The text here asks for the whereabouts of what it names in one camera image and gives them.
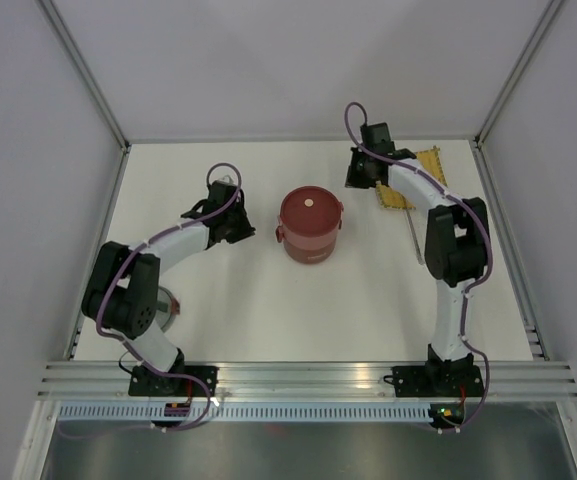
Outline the red lid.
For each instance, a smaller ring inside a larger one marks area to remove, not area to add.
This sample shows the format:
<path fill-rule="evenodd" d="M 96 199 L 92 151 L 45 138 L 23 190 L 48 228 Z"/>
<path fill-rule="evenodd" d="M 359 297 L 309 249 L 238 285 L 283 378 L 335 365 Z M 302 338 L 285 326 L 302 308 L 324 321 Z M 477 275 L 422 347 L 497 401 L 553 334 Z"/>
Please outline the red lid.
<path fill-rule="evenodd" d="M 286 195 L 279 219 L 292 233 L 317 237 L 338 228 L 342 212 L 342 204 L 330 191 L 318 186 L 304 186 Z"/>

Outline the red steel bowl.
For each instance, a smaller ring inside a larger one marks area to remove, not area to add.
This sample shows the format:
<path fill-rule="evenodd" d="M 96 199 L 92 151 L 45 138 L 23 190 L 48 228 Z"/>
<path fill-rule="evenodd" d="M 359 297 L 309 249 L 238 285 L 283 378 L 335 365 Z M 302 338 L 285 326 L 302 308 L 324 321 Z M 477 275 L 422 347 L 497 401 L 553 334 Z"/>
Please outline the red steel bowl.
<path fill-rule="evenodd" d="M 301 264 L 317 264 L 333 253 L 337 237 L 285 238 L 283 246 L 290 258 Z"/>
<path fill-rule="evenodd" d="M 289 192 L 281 202 L 276 240 L 315 250 L 331 244 L 342 225 L 344 206 L 330 191 L 303 186 Z"/>

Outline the grey transparent lid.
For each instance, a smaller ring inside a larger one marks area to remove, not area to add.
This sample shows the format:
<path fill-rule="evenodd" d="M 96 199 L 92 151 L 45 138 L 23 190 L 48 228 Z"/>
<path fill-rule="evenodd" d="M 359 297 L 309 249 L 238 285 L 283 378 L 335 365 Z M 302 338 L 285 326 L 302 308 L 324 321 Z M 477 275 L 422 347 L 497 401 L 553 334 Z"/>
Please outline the grey transparent lid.
<path fill-rule="evenodd" d="M 158 287 L 155 322 L 163 332 L 167 332 L 179 317 L 181 305 L 178 298 L 167 288 Z"/>

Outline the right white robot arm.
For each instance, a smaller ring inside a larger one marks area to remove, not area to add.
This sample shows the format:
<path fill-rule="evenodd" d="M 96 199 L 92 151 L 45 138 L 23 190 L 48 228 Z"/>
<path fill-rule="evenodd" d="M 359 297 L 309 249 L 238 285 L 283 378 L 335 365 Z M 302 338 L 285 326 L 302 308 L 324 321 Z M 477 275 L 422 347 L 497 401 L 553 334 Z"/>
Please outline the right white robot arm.
<path fill-rule="evenodd" d="M 347 186 L 388 186 L 424 216 L 424 264 L 437 286 L 435 330 L 425 363 L 395 366 L 385 382 L 399 398 L 482 396 L 484 383 L 468 342 L 467 322 L 472 290 L 490 275 L 485 202 L 450 193 L 416 154 L 396 148 L 384 123 L 363 123 L 352 141 Z"/>

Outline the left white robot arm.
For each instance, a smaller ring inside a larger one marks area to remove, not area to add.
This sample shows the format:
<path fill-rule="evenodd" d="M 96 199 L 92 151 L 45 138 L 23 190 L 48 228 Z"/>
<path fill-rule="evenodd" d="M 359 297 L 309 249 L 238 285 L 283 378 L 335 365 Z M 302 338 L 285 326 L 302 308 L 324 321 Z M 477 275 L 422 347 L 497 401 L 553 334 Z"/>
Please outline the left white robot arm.
<path fill-rule="evenodd" d="M 209 382 L 186 371 L 183 352 L 155 320 L 160 277 L 192 255 L 254 234 L 241 187 L 216 180 L 179 224 L 137 245 L 109 241 L 101 247 L 81 311 L 95 321 L 100 336 L 122 343 L 137 360 L 130 394 L 211 396 Z"/>

